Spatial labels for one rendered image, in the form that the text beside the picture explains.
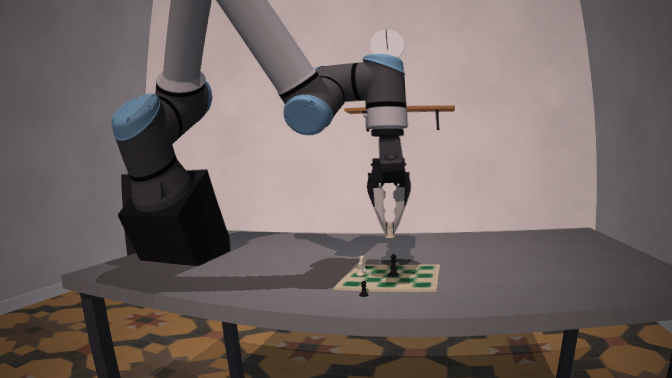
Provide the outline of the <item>green and cream chessboard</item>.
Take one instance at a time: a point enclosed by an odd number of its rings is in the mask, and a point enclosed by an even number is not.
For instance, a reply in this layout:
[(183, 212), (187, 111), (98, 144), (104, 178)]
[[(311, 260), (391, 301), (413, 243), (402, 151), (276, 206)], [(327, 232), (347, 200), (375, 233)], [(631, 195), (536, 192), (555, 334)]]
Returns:
[(397, 277), (389, 277), (391, 265), (365, 265), (367, 272), (357, 276), (358, 264), (334, 287), (334, 290), (372, 292), (437, 292), (440, 265), (396, 265)]

